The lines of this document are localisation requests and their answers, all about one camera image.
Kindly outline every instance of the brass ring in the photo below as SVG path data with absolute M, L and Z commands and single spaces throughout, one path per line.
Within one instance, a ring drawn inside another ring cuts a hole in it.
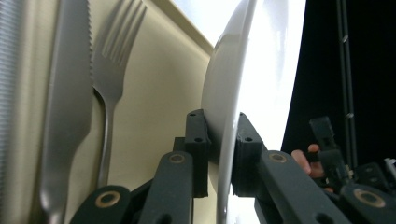
M 372 207 L 382 208 L 385 207 L 385 201 L 378 195 L 363 189 L 354 189 L 353 194 L 362 203 L 368 204 Z
M 109 195 L 112 196 L 112 198 L 109 201 L 104 202 L 103 199 Z M 111 191 L 103 192 L 101 195 L 99 195 L 99 197 L 96 198 L 95 205 L 96 207 L 99 208 L 107 208 L 113 206 L 119 200 L 120 200 L 120 194 L 115 190 L 111 190 Z
M 181 154 L 173 154 L 169 157 L 169 161 L 172 163 L 182 163 L 184 160 L 184 156 Z
M 288 160 L 283 155 L 280 155 L 277 153 L 271 153 L 269 155 L 269 158 L 271 159 L 271 161 L 276 161 L 276 162 L 281 162 L 281 163 L 286 162 Z

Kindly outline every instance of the fork handle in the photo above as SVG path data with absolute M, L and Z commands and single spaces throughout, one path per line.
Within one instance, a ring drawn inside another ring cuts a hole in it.
M 108 173 L 110 170 L 111 146 L 113 142 L 114 109 L 115 105 L 105 103 L 105 132 L 96 181 L 97 189 L 107 185 Z

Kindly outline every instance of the white plate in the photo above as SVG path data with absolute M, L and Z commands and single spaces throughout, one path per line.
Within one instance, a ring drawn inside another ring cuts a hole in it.
M 230 18 L 210 58 L 201 107 L 213 148 L 219 157 L 217 222 L 227 217 L 233 150 L 239 120 L 238 97 L 248 34 L 256 0 L 242 0 Z

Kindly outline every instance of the fork tines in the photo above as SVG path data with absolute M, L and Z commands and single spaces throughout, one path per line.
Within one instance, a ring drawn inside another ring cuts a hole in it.
M 118 2 L 108 17 L 103 31 L 103 36 L 106 36 L 102 40 L 104 57 L 115 63 L 126 63 L 146 9 L 146 6 L 140 0 Z

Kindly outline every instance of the metal rod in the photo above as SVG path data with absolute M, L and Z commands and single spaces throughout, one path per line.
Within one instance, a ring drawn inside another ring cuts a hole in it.
M 358 156 L 356 147 L 355 112 L 353 106 L 346 0 L 337 0 L 337 21 L 346 129 L 346 161 L 349 167 L 354 168 L 358 166 Z

